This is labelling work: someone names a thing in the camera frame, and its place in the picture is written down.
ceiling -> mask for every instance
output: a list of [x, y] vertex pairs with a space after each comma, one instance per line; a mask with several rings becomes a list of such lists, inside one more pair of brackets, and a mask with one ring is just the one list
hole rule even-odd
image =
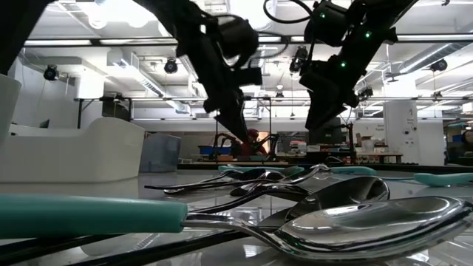
[[[142, 15], [148, 19], [142, 27], [132, 27], [127, 14], [133, 13], [132, 10], [140, 8], [131, 0], [114, 0], [115, 3], [123, 3], [121, 10], [117, 10], [116, 17], [109, 17], [106, 26], [98, 29], [96, 25], [89, 23], [93, 13], [84, 12], [86, 8], [80, 4], [71, 3], [71, 1], [57, 1], [51, 4], [45, 11], [30, 39], [69, 39], [69, 38], [136, 38], [136, 37], [163, 37], [166, 32], [162, 31], [160, 23], [149, 14]], [[264, 17], [261, 6], [262, 0], [196, 0], [201, 8], [205, 8], [210, 13], [227, 12], [232, 7], [235, 10], [244, 10], [239, 16], [247, 16], [252, 21], [253, 18]], [[235, 5], [245, 3], [251, 8], [242, 8]], [[347, 7], [350, 0], [333, 0], [334, 3]], [[313, 1], [304, 1], [308, 6], [312, 6]], [[398, 34], [422, 34], [422, 33], [469, 33], [473, 32], [473, 1], [451, 0], [447, 6], [442, 6], [442, 1], [420, 0], [395, 26]], [[276, 17], [280, 19], [301, 18], [306, 16], [306, 12], [291, 1], [278, 1], [276, 7]], [[306, 23], [300, 24], [276, 24], [270, 25], [270, 30], [284, 35], [303, 35]], [[376, 53], [372, 63], [368, 67], [368, 75], [360, 81], [356, 89], [371, 86], [375, 96], [384, 96], [385, 89], [392, 86], [392, 83], [386, 83], [383, 74], [394, 71], [397, 65], [408, 61], [416, 55], [425, 52], [431, 47], [443, 44], [394, 44], [392, 46], [383, 45]], [[281, 55], [265, 61], [263, 86], [261, 88], [247, 88], [251, 94], [274, 96], [278, 89], [277, 85], [282, 85], [285, 97], [307, 97], [306, 89], [299, 84], [296, 78], [291, 78], [289, 72], [289, 63], [294, 52], [299, 45], [291, 44]], [[282, 45], [265, 45], [261, 50], [265, 55], [270, 55], [282, 49]], [[189, 72], [184, 65], [178, 61], [178, 71], [174, 74], [166, 74], [163, 66], [167, 58], [175, 56], [175, 47], [119, 47], [114, 50], [120, 50], [119, 53], [125, 58], [130, 54], [135, 54], [140, 59], [140, 70], [147, 74], [147, 77], [158, 83], [166, 91], [169, 97], [194, 97], [189, 89]], [[339, 48], [333, 48], [318, 44], [315, 47], [313, 59], [327, 60], [331, 55], [336, 54]], [[437, 72], [436, 78], [432, 78], [432, 72], [418, 70], [407, 76], [414, 79], [417, 84], [417, 95], [430, 96], [434, 91], [441, 90], [445, 92], [443, 96], [464, 96], [473, 95], [472, 86], [462, 86], [459, 89], [448, 90], [447, 86], [452, 84], [461, 85], [463, 82], [472, 78], [470, 73], [473, 70], [473, 46], [469, 45], [461, 50], [453, 52], [445, 57], [449, 67], [444, 72]], [[107, 82], [105, 90], [108, 92], [120, 92], [132, 97], [152, 97], [152, 93], [141, 86], [135, 78], [124, 75], [117, 66], [110, 64], [110, 49], [97, 47], [83, 48], [29, 48], [26, 49], [27, 57], [45, 58], [51, 56], [77, 56], [88, 62], [95, 64], [96, 67], [107, 73]], [[439, 105], [442, 110], [451, 109], [458, 112], [458, 107], [464, 101], [451, 101]], [[301, 106], [307, 104], [305, 101], [283, 101], [274, 103], [274, 105], [294, 105]], [[373, 112], [381, 108], [381, 103], [370, 106]], [[432, 105], [431, 102], [419, 103], [419, 105]], [[166, 106], [163, 103], [154, 103], [155, 107]]]

red shirt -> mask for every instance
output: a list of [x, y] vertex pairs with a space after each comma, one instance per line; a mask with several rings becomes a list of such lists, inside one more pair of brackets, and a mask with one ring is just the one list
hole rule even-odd
[[[260, 146], [258, 151], [261, 152], [264, 155], [268, 154], [266, 152], [265, 148], [263, 148], [263, 146]], [[242, 154], [241, 155], [242, 156], [256, 155], [256, 153], [253, 152], [253, 145], [251, 143], [242, 143]]]

